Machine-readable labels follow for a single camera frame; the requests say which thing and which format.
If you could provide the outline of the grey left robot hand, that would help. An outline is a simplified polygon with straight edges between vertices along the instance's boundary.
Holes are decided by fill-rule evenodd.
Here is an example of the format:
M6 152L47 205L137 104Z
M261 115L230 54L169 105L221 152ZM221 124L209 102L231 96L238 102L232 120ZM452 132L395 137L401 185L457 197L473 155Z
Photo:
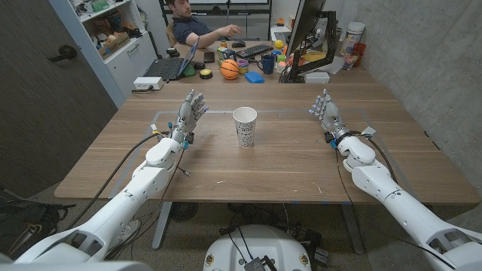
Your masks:
M178 110L178 115L169 137L183 144L194 131L197 121L208 109L209 107L204 102L204 95L202 93L196 95L194 90L190 91Z

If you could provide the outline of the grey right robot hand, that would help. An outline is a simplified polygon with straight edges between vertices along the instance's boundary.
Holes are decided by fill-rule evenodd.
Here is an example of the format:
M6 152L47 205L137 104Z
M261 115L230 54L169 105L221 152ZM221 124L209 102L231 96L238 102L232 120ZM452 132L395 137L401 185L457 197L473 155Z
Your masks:
M326 89L323 90L322 95L316 97L309 113L319 120L325 131L325 141L334 148L337 147L343 139L352 135L350 130L346 128L338 107L332 101L331 94Z

